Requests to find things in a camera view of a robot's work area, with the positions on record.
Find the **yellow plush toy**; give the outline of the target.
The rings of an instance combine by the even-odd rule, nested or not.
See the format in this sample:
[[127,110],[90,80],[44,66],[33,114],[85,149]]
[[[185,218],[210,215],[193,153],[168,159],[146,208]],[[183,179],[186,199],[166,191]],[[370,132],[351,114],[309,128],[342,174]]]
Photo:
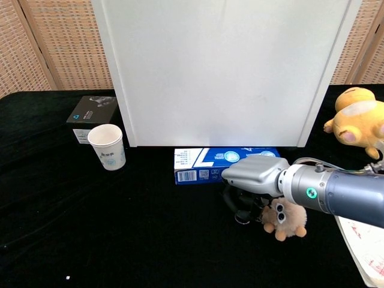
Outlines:
[[323,125],[326,133],[348,146],[364,148],[372,159],[378,160],[379,143],[384,144],[384,102],[362,87],[351,87],[335,101],[335,115]]

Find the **blue toothpaste box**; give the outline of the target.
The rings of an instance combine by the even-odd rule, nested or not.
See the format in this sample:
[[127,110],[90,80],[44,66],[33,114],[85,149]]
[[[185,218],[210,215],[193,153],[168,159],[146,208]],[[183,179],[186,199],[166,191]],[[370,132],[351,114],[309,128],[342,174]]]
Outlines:
[[221,182],[224,169],[253,154],[271,157],[280,155],[273,147],[176,148],[173,165],[175,184]]

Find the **wicker screen panel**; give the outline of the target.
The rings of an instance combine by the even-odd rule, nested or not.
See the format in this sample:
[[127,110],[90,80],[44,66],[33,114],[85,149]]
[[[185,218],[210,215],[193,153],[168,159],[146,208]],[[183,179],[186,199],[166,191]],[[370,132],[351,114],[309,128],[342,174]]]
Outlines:
[[0,99],[112,87],[91,0],[0,0]]
[[331,84],[384,84],[384,0],[362,0]]

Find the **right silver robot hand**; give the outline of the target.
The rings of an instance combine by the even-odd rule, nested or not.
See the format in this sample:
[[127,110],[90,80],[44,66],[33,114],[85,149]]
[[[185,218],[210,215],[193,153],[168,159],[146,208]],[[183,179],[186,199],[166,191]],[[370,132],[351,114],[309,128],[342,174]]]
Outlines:
[[278,178],[289,166],[284,158],[252,154],[223,170],[222,197],[237,223],[261,221],[263,209],[283,196]]

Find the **white paper cup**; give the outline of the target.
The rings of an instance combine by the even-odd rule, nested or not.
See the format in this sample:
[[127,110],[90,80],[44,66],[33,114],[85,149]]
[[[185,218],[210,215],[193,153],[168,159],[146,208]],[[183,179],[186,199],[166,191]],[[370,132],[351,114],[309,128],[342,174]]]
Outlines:
[[126,163],[122,137],[122,130],[114,124],[96,126],[88,133],[88,142],[108,171],[118,170]]

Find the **sketch pad with red drawings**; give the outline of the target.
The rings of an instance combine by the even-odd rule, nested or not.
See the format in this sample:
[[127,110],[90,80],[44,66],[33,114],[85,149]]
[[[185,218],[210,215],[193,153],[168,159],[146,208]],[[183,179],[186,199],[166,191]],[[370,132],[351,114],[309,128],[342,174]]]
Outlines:
[[384,288],[384,229],[339,216],[335,220],[365,285]]

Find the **white cabinet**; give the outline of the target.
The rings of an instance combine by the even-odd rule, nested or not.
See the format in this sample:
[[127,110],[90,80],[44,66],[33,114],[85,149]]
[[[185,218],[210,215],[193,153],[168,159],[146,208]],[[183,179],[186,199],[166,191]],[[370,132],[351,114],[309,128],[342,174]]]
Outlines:
[[306,145],[362,0],[91,0],[131,146]]

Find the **small brown keyring toy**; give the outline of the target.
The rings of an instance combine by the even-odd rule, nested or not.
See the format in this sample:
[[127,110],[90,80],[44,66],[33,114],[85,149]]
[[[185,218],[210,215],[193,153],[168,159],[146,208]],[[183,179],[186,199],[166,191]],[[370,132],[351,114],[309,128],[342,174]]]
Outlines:
[[240,224],[256,221],[276,240],[283,242],[289,237],[303,238],[307,234],[307,212],[303,206],[289,202],[284,197],[240,198],[234,204],[235,220]]

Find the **black product box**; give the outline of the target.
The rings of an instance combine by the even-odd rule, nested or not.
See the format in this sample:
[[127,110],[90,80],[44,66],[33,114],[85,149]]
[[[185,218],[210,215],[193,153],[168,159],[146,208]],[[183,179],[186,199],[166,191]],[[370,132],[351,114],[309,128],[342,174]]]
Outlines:
[[116,97],[83,96],[66,120],[78,144],[89,144],[88,134],[96,126],[117,124],[119,107]]

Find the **black tablecloth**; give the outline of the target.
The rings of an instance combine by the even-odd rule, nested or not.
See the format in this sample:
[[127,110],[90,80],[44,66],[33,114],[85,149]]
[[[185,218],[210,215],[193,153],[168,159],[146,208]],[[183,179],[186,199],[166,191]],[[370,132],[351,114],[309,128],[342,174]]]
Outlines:
[[331,215],[279,242],[223,184],[176,185],[172,148],[105,170],[66,124],[84,95],[0,99],[0,288],[366,288]]

